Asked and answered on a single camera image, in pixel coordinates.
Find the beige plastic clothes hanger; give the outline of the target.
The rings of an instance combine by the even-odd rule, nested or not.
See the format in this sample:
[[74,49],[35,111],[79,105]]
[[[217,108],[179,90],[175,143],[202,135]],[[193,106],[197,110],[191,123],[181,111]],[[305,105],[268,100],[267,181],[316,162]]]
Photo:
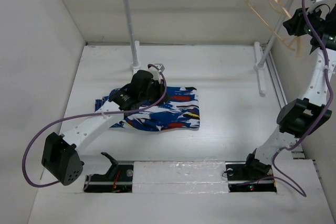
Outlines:
[[257,15],[262,23],[271,31],[271,37],[268,40],[269,50],[271,50],[275,40],[281,42],[288,50],[296,53],[297,57],[302,56],[301,39],[294,38],[288,42],[288,38],[281,37],[279,32],[284,21],[288,21],[293,16],[289,13],[294,0],[267,0],[270,8],[279,15],[279,20],[275,27],[270,26],[266,20],[257,12],[250,0],[244,0],[245,4],[251,9],[251,11]]

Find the blue white red patterned trousers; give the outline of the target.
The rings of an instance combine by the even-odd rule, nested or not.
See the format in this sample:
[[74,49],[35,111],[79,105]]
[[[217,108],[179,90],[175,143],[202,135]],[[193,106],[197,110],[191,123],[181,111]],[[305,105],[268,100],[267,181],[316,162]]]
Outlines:
[[200,112],[195,87],[168,87],[169,100],[146,111],[130,114],[112,128],[159,132],[176,128],[198,129]]

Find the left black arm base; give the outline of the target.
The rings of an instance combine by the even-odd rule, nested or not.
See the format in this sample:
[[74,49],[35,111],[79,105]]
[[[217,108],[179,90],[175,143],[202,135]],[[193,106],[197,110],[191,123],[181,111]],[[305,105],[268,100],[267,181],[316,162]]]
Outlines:
[[86,176],[83,191],[85,193],[131,193],[133,185],[134,161],[117,161],[110,154],[101,152],[111,166],[105,174]]

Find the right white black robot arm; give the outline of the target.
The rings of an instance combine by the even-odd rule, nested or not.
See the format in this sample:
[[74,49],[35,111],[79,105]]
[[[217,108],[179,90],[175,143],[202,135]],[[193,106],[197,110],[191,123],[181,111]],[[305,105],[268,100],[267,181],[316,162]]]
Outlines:
[[321,17],[321,5],[299,8],[283,23],[289,35],[310,35],[313,71],[305,90],[285,105],[277,117],[277,128],[269,139],[246,158],[243,173],[254,179],[267,174],[276,156],[283,150],[299,145],[302,140],[323,125],[330,117],[333,100],[330,80],[335,69],[335,8]]

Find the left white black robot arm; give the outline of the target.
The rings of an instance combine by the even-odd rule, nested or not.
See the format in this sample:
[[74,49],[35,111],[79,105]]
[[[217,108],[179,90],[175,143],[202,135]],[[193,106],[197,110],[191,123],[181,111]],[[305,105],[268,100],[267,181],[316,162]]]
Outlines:
[[104,104],[73,129],[51,133],[45,140],[42,165],[62,185],[72,184],[82,173],[80,155],[96,138],[132,113],[141,112],[166,100],[166,80],[139,70],[131,82],[109,94]]

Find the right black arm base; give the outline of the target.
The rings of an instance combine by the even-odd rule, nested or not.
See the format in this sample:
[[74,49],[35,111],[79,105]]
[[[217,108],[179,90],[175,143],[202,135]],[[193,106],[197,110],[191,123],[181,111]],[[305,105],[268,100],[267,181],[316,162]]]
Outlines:
[[225,169],[222,177],[227,179],[228,191],[230,193],[276,193],[277,188],[272,178],[272,169],[264,172],[245,162],[225,162]]

